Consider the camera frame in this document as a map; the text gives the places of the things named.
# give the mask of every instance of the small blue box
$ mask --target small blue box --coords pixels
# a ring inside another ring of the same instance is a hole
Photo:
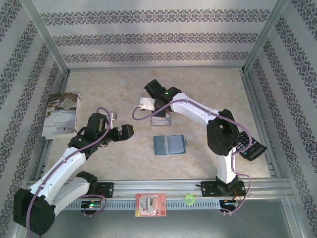
[[[186,153],[184,135],[154,136],[155,155],[175,155]]]

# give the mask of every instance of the book cover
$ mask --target book cover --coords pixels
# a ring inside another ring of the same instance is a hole
[[[48,139],[73,137],[78,131],[80,94],[52,94],[46,107],[42,136]]]

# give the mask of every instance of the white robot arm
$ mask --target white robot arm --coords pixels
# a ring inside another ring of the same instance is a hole
[[[186,96],[185,93],[178,93],[176,94],[172,102],[177,101],[177,100],[186,100],[186,101],[191,101],[195,102],[195,104],[199,105],[200,107],[203,107],[206,111],[212,112],[214,114],[219,114],[217,110],[208,108],[195,100],[189,98]],[[141,110],[151,110],[154,111],[155,108],[155,100],[151,98],[141,98],[140,99],[140,104],[139,107]],[[188,118],[194,120],[195,122],[199,123],[203,127],[206,127],[209,124],[210,120],[215,120],[216,117],[210,115],[209,113],[203,111],[200,108],[197,108],[193,104],[186,103],[186,102],[179,102],[179,103],[174,103],[170,105],[170,108],[172,112],[176,113],[181,113],[184,116],[187,116]],[[236,175],[231,169],[231,154],[234,153],[236,150],[236,147],[233,147],[227,156],[224,155],[217,155],[217,162],[218,162],[218,172],[217,172],[217,177],[224,183],[230,183],[232,182]]]
[[[105,130],[106,124],[109,125],[108,133]],[[127,124],[121,127],[120,131],[118,127],[113,128],[104,114],[92,114],[87,126],[70,140],[69,148],[55,165],[29,189],[20,188],[15,193],[13,220],[26,227],[31,199],[37,195],[30,213],[30,230],[41,236],[52,226],[55,217],[71,202],[85,194],[95,195],[97,177],[88,172],[80,172],[71,183],[63,185],[99,147],[102,145],[105,147],[112,141],[127,140],[133,136],[133,126]]]
[[[236,141],[239,138],[237,126],[223,122],[214,115],[233,119],[230,111],[222,112],[208,108],[186,96],[179,89],[171,87],[166,90],[156,80],[151,81],[145,90],[151,98],[141,98],[139,108],[141,110],[158,111],[166,104],[170,104],[166,110],[159,112],[159,117],[164,117],[166,111],[181,113],[196,121],[203,127],[207,127],[208,146],[216,153],[218,172],[216,179],[220,180],[228,189],[238,179],[232,171],[231,155],[236,151]]]

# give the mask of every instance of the damask pattern wall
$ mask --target damask pattern wall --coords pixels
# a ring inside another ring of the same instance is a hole
[[[276,0],[34,0],[68,67],[243,66]]]
[[[275,157],[317,237],[317,2],[292,0],[249,71]]]
[[[12,227],[14,193],[39,159],[45,105],[63,73],[18,0],[0,0],[0,238]]]

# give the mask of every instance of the beige floor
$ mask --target beige floor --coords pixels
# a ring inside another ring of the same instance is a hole
[[[140,97],[147,97],[144,86],[157,79],[162,86],[181,89],[192,99],[216,110],[229,109],[259,139],[238,69],[174,68],[157,70],[72,72],[67,92],[79,91],[80,127],[86,126],[98,107],[118,113],[114,126],[131,124],[134,136],[99,148],[80,171],[98,179],[207,179],[217,173],[215,154],[207,146],[206,129],[185,116],[172,113],[171,127],[153,127],[150,119],[134,121],[133,109]],[[145,116],[149,112],[138,112]],[[184,134],[186,154],[155,156],[153,136]],[[70,138],[55,139],[46,171],[61,157]],[[251,177],[269,177],[264,155],[253,162],[236,156],[236,170]]]

